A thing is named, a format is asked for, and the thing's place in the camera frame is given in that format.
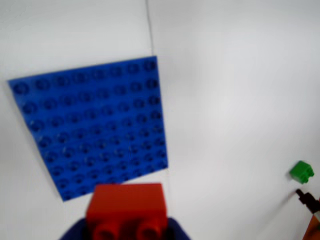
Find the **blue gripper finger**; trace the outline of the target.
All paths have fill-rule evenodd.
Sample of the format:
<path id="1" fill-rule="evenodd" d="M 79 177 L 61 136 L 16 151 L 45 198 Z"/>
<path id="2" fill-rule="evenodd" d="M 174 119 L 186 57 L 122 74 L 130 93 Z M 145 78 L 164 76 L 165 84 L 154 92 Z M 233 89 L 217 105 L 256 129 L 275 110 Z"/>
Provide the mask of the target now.
<path id="1" fill-rule="evenodd" d="M 85 218 L 81 218 L 73 224 L 59 240 L 87 240 L 88 228 Z"/>
<path id="2" fill-rule="evenodd" d="M 168 218 L 168 225 L 165 231 L 166 240 L 191 240 L 180 224 L 172 217 Z"/>

